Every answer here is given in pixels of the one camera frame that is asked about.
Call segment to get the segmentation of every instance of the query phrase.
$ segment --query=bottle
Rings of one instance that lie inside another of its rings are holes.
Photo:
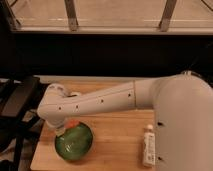
[[[155,165],[155,134],[153,125],[147,125],[144,133],[143,165],[152,167]]]

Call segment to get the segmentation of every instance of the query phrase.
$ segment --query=wooden tabletop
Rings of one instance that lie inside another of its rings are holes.
[[[63,84],[72,91],[87,93],[118,82],[73,82]],[[77,162],[61,159],[54,148],[55,135],[46,124],[31,164],[33,171],[154,171],[142,165],[143,134],[153,124],[152,110],[131,110],[74,117],[86,123],[94,135],[90,151]]]

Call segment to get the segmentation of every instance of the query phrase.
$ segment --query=black chair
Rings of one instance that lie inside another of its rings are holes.
[[[36,77],[27,77],[19,84],[8,80],[0,85],[0,153],[16,139],[13,161],[1,161],[1,171],[18,171],[24,139],[39,138],[38,133],[30,131],[39,117],[35,115],[28,122],[23,121],[37,99],[38,87]]]

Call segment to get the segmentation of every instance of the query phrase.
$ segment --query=bottle cap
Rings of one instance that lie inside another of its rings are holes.
[[[148,130],[153,130],[153,125],[149,124],[149,125],[147,125],[146,128],[147,128]]]

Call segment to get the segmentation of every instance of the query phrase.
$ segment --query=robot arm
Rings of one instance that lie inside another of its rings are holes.
[[[155,111],[157,171],[212,171],[213,91],[188,75],[146,79],[69,97],[59,84],[48,87],[38,108],[58,129],[66,117],[118,110]]]

